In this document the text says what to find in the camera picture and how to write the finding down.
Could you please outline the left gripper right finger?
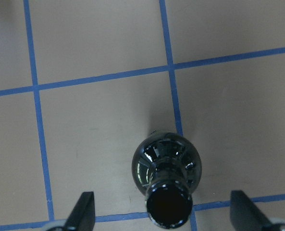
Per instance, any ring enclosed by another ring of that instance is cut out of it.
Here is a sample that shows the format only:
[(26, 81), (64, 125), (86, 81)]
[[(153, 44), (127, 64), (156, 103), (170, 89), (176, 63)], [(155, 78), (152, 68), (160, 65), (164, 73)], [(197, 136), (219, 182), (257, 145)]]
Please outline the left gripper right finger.
[(272, 222), (242, 190), (230, 194), (230, 221), (236, 231), (263, 231)]

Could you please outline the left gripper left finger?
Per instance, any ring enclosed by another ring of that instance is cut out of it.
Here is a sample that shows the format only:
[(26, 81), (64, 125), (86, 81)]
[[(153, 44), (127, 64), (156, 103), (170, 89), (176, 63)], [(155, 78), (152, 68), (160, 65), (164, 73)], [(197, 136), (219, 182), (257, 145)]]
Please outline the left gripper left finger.
[(94, 192), (83, 192), (66, 220), (65, 231), (92, 231), (95, 226)]

